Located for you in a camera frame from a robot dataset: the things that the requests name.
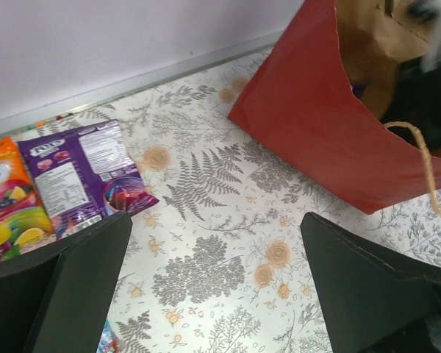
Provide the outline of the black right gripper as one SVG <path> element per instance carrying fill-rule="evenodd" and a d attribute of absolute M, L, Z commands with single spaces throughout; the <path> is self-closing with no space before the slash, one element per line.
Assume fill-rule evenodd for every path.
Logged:
<path fill-rule="evenodd" d="M 407 122 L 417 127 L 431 151 L 441 149 L 441 64 L 423 72 L 421 58 L 401 63 L 392 101 L 383 124 Z"/>

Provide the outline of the teal mint candy bag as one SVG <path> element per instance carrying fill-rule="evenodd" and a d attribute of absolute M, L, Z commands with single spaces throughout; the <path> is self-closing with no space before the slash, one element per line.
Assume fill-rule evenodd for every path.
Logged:
<path fill-rule="evenodd" d="M 100 340 L 98 342 L 97 353 L 119 353 L 118 345 L 114 333 L 108 320 L 105 321 Z"/>

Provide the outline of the red paper bag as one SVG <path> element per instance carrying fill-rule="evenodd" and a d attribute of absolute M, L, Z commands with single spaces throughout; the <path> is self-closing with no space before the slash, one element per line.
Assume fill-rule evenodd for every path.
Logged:
<path fill-rule="evenodd" d="M 433 21 L 409 1 L 307 0 L 229 119 L 364 213 L 441 188 L 441 149 L 407 122 L 383 124 L 401 63 L 426 54 Z"/>

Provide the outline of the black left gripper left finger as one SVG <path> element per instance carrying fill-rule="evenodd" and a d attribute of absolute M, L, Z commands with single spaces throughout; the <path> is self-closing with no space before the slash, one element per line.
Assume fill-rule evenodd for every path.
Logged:
<path fill-rule="evenodd" d="M 0 263 L 0 352 L 96 352 L 131 231 L 119 212 Z"/>

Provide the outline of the orange lemon candy bag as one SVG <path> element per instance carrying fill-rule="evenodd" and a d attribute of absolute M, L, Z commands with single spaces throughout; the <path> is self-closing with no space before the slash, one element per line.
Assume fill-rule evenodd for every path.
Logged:
<path fill-rule="evenodd" d="M 15 142 L 0 140 L 0 262 L 57 240 Z"/>

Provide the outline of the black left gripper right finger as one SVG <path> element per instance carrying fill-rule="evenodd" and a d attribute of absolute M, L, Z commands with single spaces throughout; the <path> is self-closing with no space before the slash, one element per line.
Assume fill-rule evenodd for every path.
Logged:
<path fill-rule="evenodd" d="M 333 352 L 441 352 L 441 268 L 316 213 L 301 235 Z"/>

